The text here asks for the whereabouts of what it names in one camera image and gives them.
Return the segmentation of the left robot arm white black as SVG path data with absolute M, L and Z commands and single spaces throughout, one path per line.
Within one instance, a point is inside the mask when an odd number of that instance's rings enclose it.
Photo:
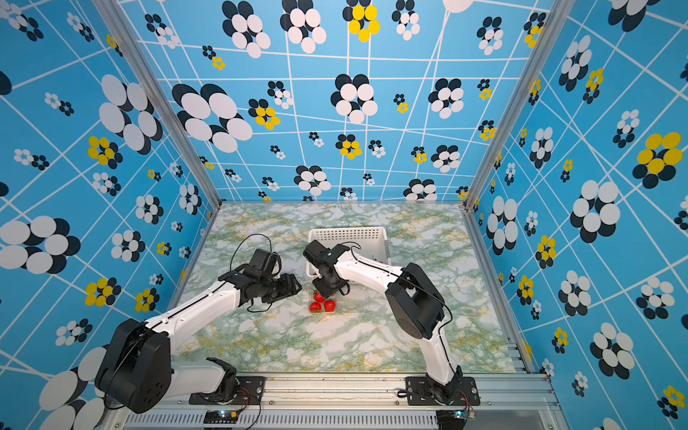
M 172 353 L 202 328 L 247 302 L 259 299 L 271 305 L 299 292 L 301 285 L 293 274 L 226 272 L 207 290 L 162 315 L 122 322 L 107 346 L 96 387 L 107 401 L 137 414 L 182 395 L 229 403 L 239 392 L 236 367 L 218 358 L 174 365 Z

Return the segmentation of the white perforated plastic basket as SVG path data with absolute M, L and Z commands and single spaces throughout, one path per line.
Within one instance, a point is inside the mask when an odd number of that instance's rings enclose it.
M 392 266 L 389 240 L 384 227 L 311 229 L 307 241 L 310 243 L 314 240 L 327 248 L 343 244 L 352 248 L 357 257 Z

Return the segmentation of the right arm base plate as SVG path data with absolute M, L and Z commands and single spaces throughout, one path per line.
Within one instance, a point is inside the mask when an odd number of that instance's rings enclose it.
M 454 378 L 447 384 L 437 383 L 429 376 L 408 376 L 405 387 L 399 394 L 405 394 L 410 406 L 479 406 L 481 399 L 476 380 L 469 376 Z

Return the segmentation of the clear plastic clamshell container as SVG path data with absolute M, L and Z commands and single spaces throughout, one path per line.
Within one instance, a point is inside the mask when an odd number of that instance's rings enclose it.
M 373 308 L 374 299 L 367 290 L 345 288 L 342 295 L 335 291 L 329 297 L 321 294 L 315 287 L 307 290 L 306 313 L 308 315 L 354 315 Z

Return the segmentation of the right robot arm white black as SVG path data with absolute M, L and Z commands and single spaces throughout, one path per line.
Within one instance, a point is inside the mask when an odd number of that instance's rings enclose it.
M 444 336 L 444 327 L 453 320 L 453 314 L 420 266 L 392 266 L 358 255 L 347 245 L 328 248 L 316 240 L 306 247 L 303 256 L 315 268 L 313 285 L 324 297 L 351 283 L 385 296 L 399 327 L 419 343 L 432 398 L 451 405 L 462 397 L 463 372 Z

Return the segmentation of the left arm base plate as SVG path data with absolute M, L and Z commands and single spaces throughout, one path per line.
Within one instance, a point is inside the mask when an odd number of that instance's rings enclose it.
M 257 405 L 262 397 L 267 378 L 265 376 L 232 376 L 211 393 L 192 393 L 192 405 Z

